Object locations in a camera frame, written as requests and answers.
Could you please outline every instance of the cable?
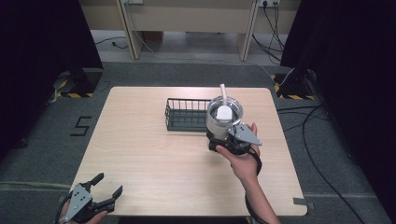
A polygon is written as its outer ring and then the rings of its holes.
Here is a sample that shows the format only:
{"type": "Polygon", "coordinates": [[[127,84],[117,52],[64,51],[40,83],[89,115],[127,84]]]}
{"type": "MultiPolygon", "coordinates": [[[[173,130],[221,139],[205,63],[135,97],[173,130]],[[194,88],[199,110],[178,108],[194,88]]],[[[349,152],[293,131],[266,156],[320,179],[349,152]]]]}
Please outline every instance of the cable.
{"type": "Polygon", "coordinates": [[[265,17],[267,18],[267,20],[268,20],[268,22],[269,22],[269,24],[270,24],[271,30],[273,31],[273,37],[274,37],[274,38],[276,39],[276,41],[278,42],[279,46],[285,47],[285,46],[283,45],[282,41],[281,41],[280,38],[279,38],[279,34],[277,33],[277,22],[278,22],[278,19],[279,19],[279,13],[278,13],[278,12],[279,12],[279,7],[277,7],[278,4],[277,4],[277,3],[275,4],[275,6],[276,6],[276,28],[274,28],[273,24],[271,23],[270,18],[268,17],[267,11],[265,10],[265,9],[267,8],[266,2],[267,2],[267,1],[264,1],[263,10],[264,10],[264,15],[265,15],[265,17]]]}
{"type": "Polygon", "coordinates": [[[279,59],[278,57],[276,57],[275,54],[271,53],[271,51],[270,51],[270,50],[275,50],[275,51],[281,52],[280,50],[271,49],[271,48],[269,48],[269,47],[266,47],[266,46],[264,46],[264,44],[260,43],[260,42],[256,39],[256,36],[255,36],[255,35],[252,35],[252,37],[253,37],[253,39],[256,41],[257,45],[259,45],[259,47],[260,47],[264,52],[266,52],[267,54],[270,54],[273,58],[277,59],[277,60],[280,62],[280,59],[279,59]]]}
{"type": "Polygon", "coordinates": [[[309,78],[307,78],[306,77],[306,74],[304,74],[304,79],[306,80],[305,82],[304,82],[304,85],[305,85],[305,89],[306,89],[306,91],[308,91],[308,93],[310,94],[310,95],[314,95],[314,93],[313,92],[311,92],[311,90],[309,89],[309,86],[308,86],[308,84],[307,84],[307,82],[310,80],[309,78]]]}
{"type": "MultiPolygon", "coordinates": [[[[308,115],[307,113],[303,113],[303,112],[295,112],[295,111],[290,111],[290,112],[280,112],[277,114],[299,114],[299,115],[308,115]]],[[[312,117],[314,117],[314,119],[321,119],[321,120],[330,120],[330,119],[323,119],[321,117],[319,117],[319,115],[322,114],[326,114],[326,112],[320,113],[318,115],[311,115],[312,117]]]]}
{"type": "Polygon", "coordinates": [[[276,111],[279,112],[279,111],[284,111],[284,110],[314,108],[314,107],[317,107],[317,106],[320,106],[320,105],[305,105],[305,106],[287,107],[287,108],[280,108],[280,109],[277,109],[276,111]]]}
{"type": "Polygon", "coordinates": [[[58,91],[54,89],[53,99],[49,99],[49,104],[53,104],[58,100],[58,91]]]}
{"type": "MultiPolygon", "coordinates": [[[[271,37],[271,41],[270,41],[269,48],[271,48],[273,41],[274,41],[274,35],[271,37]]],[[[278,59],[279,63],[275,63],[275,62],[271,59],[270,54],[268,54],[268,59],[270,60],[271,63],[276,64],[276,65],[280,65],[280,61],[281,61],[281,60],[278,59]]]]}
{"type": "Polygon", "coordinates": [[[285,78],[283,79],[283,81],[280,84],[275,84],[276,86],[282,86],[285,82],[286,79],[288,79],[289,75],[294,71],[294,68],[292,68],[285,76],[285,78]]]}
{"type": "Polygon", "coordinates": [[[304,140],[304,147],[305,147],[305,151],[309,157],[309,160],[311,160],[312,165],[314,166],[314,168],[317,170],[317,172],[319,173],[320,177],[322,177],[322,179],[329,185],[330,188],[332,188],[332,190],[338,195],[338,197],[349,207],[349,209],[353,212],[353,214],[358,218],[358,220],[364,224],[364,221],[361,219],[361,217],[359,216],[359,214],[356,212],[356,210],[349,204],[349,202],[341,195],[341,193],[330,183],[330,181],[324,176],[324,174],[319,170],[318,166],[316,165],[314,159],[312,158],[311,152],[309,151],[308,145],[306,143],[306,138],[305,138],[305,124],[308,121],[309,117],[311,117],[311,115],[318,109],[322,107],[322,105],[319,105],[317,107],[315,107],[305,118],[304,122],[303,122],[303,140],[304,140]]]}
{"type": "Polygon", "coordinates": [[[125,46],[125,47],[120,47],[118,44],[116,44],[116,42],[111,42],[111,44],[112,44],[114,47],[117,47],[117,48],[119,48],[119,49],[126,49],[126,48],[128,48],[128,45],[125,46]]]}
{"type": "Polygon", "coordinates": [[[110,37],[110,38],[108,38],[108,39],[104,39],[104,40],[101,40],[101,41],[99,41],[99,42],[95,42],[95,44],[101,44],[101,43],[103,43],[103,42],[105,42],[105,41],[107,41],[107,40],[112,40],[112,39],[122,39],[122,38],[126,38],[125,36],[115,36],[115,37],[110,37]]]}
{"type": "Polygon", "coordinates": [[[292,127],[288,128],[288,129],[285,129],[285,130],[283,130],[283,132],[290,131],[291,129],[294,129],[294,128],[297,128],[297,127],[300,127],[300,126],[302,126],[302,125],[304,125],[304,123],[301,123],[301,124],[294,125],[294,126],[292,126],[292,127]]]}

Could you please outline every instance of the black cable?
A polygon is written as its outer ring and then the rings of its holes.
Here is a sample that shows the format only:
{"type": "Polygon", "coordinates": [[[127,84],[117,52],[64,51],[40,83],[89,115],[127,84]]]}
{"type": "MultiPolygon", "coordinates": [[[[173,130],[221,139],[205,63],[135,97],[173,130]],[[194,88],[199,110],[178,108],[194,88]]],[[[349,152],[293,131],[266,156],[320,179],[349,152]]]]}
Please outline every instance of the black cable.
{"type": "Polygon", "coordinates": [[[304,140],[304,147],[305,147],[305,151],[309,157],[309,160],[311,160],[312,165],[314,166],[314,168],[317,170],[317,172],[319,173],[320,177],[322,177],[322,179],[329,185],[330,188],[332,188],[332,190],[338,195],[338,197],[349,207],[349,209],[353,212],[353,214],[358,218],[358,220],[364,224],[364,221],[361,219],[361,217],[359,216],[359,214],[356,212],[356,210],[349,204],[349,202],[341,195],[341,193],[330,183],[330,181],[324,176],[324,174],[319,170],[317,164],[315,163],[314,159],[312,158],[311,152],[309,151],[308,145],[306,143],[306,139],[305,139],[305,124],[308,121],[309,117],[311,117],[311,115],[315,112],[315,110],[317,110],[318,108],[320,108],[322,105],[319,105],[317,107],[315,107],[305,118],[304,122],[303,122],[303,140],[304,140]]]}
{"type": "Polygon", "coordinates": [[[256,36],[255,35],[252,35],[252,37],[254,38],[254,40],[256,41],[256,43],[261,47],[261,48],[265,48],[265,49],[269,49],[269,50],[272,50],[272,51],[277,51],[277,52],[283,52],[282,50],[280,50],[280,49],[272,49],[272,48],[269,48],[269,47],[267,47],[267,46],[265,46],[264,44],[262,44],[262,43],[260,43],[257,39],[256,39],[256,36]]]}
{"type": "Polygon", "coordinates": [[[300,127],[300,126],[302,126],[302,125],[304,125],[304,123],[297,124],[297,125],[295,125],[295,126],[292,126],[292,127],[288,128],[288,129],[285,129],[285,130],[283,130],[283,132],[290,131],[291,129],[294,129],[294,128],[297,128],[297,127],[300,127]]]}
{"type": "MultiPolygon", "coordinates": [[[[273,36],[271,37],[271,41],[270,41],[269,48],[271,48],[271,45],[272,45],[272,42],[273,42],[273,41],[274,41],[274,34],[273,34],[273,36]]],[[[270,54],[268,54],[268,59],[270,60],[271,63],[274,63],[274,62],[272,61],[271,57],[270,57],[270,54]]]]}
{"type": "Polygon", "coordinates": [[[268,20],[268,22],[270,24],[271,30],[273,31],[273,37],[276,39],[276,41],[279,43],[280,46],[284,47],[284,45],[283,45],[282,41],[280,40],[279,35],[277,33],[277,21],[278,21],[278,18],[276,18],[276,29],[275,29],[273,24],[271,23],[271,20],[268,17],[267,11],[265,9],[266,9],[266,7],[263,8],[264,15],[265,15],[265,17],[267,18],[267,20],[268,20]]]}
{"type": "Polygon", "coordinates": [[[101,43],[103,43],[103,42],[105,42],[105,41],[107,41],[107,40],[112,40],[112,39],[122,39],[122,38],[126,38],[125,36],[115,36],[115,37],[110,37],[110,38],[108,38],[108,39],[104,39],[104,40],[101,40],[101,41],[99,41],[99,42],[96,42],[95,44],[101,44],[101,43]]]}
{"type": "MultiPolygon", "coordinates": [[[[308,115],[308,113],[296,112],[296,111],[280,112],[280,113],[277,113],[277,114],[300,114],[300,115],[308,115]]],[[[320,113],[320,114],[318,114],[318,115],[311,115],[311,116],[314,117],[314,119],[330,120],[330,119],[324,119],[324,118],[319,117],[319,115],[322,115],[322,114],[326,114],[326,112],[320,113]]]]}
{"type": "Polygon", "coordinates": [[[280,48],[283,50],[285,45],[283,45],[282,40],[280,40],[279,37],[279,32],[277,31],[277,23],[279,21],[279,4],[277,2],[274,2],[275,4],[275,30],[276,30],[276,36],[277,36],[277,42],[279,43],[280,48]]]}
{"type": "Polygon", "coordinates": [[[252,35],[253,39],[256,41],[256,43],[259,45],[259,47],[266,52],[267,54],[271,54],[271,56],[275,59],[277,59],[278,61],[280,61],[280,59],[278,57],[276,57],[273,53],[271,53],[270,48],[265,47],[262,43],[260,43],[257,39],[255,35],[252,35]]]}
{"type": "Polygon", "coordinates": [[[117,48],[119,48],[119,49],[126,49],[126,48],[128,48],[128,45],[125,46],[125,47],[120,47],[119,45],[116,44],[116,42],[112,42],[112,44],[113,44],[114,47],[117,47],[117,48]]]}
{"type": "Polygon", "coordinates": [[[287,107],[287,108],[280,108],[280,109],[277,109],[276,111],[279,112],[279,111],[284,111],[284,110],[303,109],[303,108],[315,108],[315,107],[317,107],[317,106],[320,106],[320,105],[305,105],[305,106],[287,107]]]}

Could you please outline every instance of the power outlet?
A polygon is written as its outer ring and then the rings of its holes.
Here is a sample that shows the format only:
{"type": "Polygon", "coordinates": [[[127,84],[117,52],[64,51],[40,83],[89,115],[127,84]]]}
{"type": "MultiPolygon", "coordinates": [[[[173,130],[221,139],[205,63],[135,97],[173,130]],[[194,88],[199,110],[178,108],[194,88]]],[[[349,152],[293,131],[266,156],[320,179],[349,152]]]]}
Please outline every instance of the power outlet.
{"type": "Polygon", "coordinates": [[[260,0],[260,7],[264,7],[264,1],[267,2],[267,7],[275,7],[280,5],[280,0],[260,0]]]}
{"type": "Polygon", "coordinates": [[[135,5],[143,5],[143,0],[132,0],[131,2],[135,5]]]}

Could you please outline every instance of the wire mesh basket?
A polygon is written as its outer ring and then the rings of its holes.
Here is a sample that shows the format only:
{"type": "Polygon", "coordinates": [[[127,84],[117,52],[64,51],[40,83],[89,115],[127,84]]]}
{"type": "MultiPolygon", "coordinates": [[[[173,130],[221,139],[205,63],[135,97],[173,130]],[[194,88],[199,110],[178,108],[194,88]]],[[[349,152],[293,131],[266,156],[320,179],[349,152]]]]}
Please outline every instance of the wire mesh basket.
{"type": "Polygon", "coordinates": [[[167,130],[206,132],[206,111],[210,101],[168,98],[165,109],[167,130]]]}

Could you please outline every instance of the yellow black hazard tape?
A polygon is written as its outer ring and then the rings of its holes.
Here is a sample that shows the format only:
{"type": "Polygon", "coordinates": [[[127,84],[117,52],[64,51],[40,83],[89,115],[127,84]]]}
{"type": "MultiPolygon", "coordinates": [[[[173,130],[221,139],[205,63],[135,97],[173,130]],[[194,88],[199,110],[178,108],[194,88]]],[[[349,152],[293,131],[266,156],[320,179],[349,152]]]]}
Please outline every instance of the yellow black hazard tape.
{"type": "Polygon", "coordinates": [[[93,93],[59,92],[58,97],[69,97],[69,98],[93,97],[93,93]]]}
{"type": "Polygon", "coordinates": [[[285,75],[271,75],[272,80],[275,82],[275,92],[276,96],[281,99],[291,99],[291,100],[314,100],[315,97],[312,95],[310,88],[304,85],[298,89],[290,89],[286,85],[281,85],[281,82],[276,82],[276,76],[284,77],[285,75]]]}
{"type": "Polygon", "coordinates": [[[93,93],[102,75],[102,72],[85,72],[87,82],[83,85],[76,85],[70,78],[66,78],[58,88],[57,97],[86,98],[93,97],[93,93]]]}

